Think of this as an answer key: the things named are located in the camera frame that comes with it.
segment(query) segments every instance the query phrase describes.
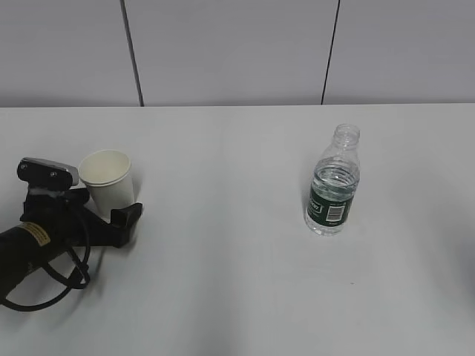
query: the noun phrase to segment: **sticker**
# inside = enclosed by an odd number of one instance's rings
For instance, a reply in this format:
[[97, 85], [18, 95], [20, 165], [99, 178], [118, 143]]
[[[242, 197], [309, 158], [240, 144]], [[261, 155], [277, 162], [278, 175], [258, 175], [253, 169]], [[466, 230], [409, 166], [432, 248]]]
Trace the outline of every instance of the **sticker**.
[[22, 228], [23, 230], [28, 231], [31, 236], [35, 238], [40, 247], [51, 242], [48, 233], [40, 225], [35, 224], [34, 222], [23, 222], [18, 225], [17, 228]]
[[312, 188], [310, 189], [310, 201], [307, 213], [316, 223], [323, 226], [338, 226], [348, 218], [353, 198], [343, 202], [333, 202], [320, 197]]

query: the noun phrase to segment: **bottle neck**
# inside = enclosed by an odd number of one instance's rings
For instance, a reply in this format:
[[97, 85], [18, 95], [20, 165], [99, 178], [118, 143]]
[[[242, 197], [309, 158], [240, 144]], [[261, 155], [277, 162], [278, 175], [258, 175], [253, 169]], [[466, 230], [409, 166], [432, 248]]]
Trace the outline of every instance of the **bottle neck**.
[[356, 150], [358, 148], [358, 141], [359, 129], [355, 125], [339, 125], [333, 134], [333, 144], [341, 150]]

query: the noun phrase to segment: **cup rim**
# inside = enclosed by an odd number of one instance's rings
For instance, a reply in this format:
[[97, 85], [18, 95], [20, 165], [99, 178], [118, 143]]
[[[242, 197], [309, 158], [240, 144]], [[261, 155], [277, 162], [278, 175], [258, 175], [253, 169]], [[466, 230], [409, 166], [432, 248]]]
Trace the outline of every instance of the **cup rim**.
[[[82, 177], [81, 167], [87, 159], [90, 159], [92, 156], [94, 156], [96, 154], [100, 154], [102, 152], [115, 152], [115, 153], [122, 154], [123, 156], [125, 156], [127, 158], [127, 163], [128, 163], [127, 164], [127, 169], [125, 170], [125, 172], [120, 177], [117, 177], [116, 179], [108, 180], [106, 182], [89, 182], [89, 181], [87, 181], [86, 179], [84, 179]], [[128, 173], [130, 172], [131, 166], [132, 166], [132, 161], [131, 161], [130, 157], [127, 154], [124, 154], [122, 151], [113, 150], [113, 149], [99, 150], [99, 151], [93, 152], [92, 154], [87, 155], [84, 159], [82, 159], [82, 161], [80, 162], [79, 167], [78, 167], [79, 178], [81, 179], [81, 181], [84, 184], [89, 185], [91, 187], [107, 187], [109, 185], [113, 185], [113, 184], [118, 183], [121, 180], [123, 180], [128, 175]]]

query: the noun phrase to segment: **white wall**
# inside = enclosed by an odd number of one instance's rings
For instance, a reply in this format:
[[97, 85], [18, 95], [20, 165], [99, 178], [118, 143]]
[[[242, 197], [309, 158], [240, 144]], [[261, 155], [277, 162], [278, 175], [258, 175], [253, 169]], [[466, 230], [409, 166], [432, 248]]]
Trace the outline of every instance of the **white wall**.
[[475, 102], [475, 1], [342, 0], [326, 104]]
[[320, 102], [336, 0], [130, 0], [146, 105]]
[[[338, 0], [127, 0], [145, 105], [318, 104]], [[475, 102], [475, 1], [342, 0], [325, 104]], [[0, 107], [135, 106], [120, 0], [4, 0]]]
[[118, 0], [2, 0], [0, 106], [137, 106]]

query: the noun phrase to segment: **yellow label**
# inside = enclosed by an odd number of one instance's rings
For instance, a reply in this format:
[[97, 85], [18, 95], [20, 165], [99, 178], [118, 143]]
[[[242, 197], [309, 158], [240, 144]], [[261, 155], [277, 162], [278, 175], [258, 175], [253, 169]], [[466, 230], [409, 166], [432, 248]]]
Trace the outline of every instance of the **yellow label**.
[[35, 224], [34, 222], [23, 222], [17, 227], [28, 231], [31, 234], [31, 236], [35, 238], [38, 245], [40, 246], [44, 246], [47, 243], [51, 242], [51, 239], [48, 236], [48, 233], [40, 225]]

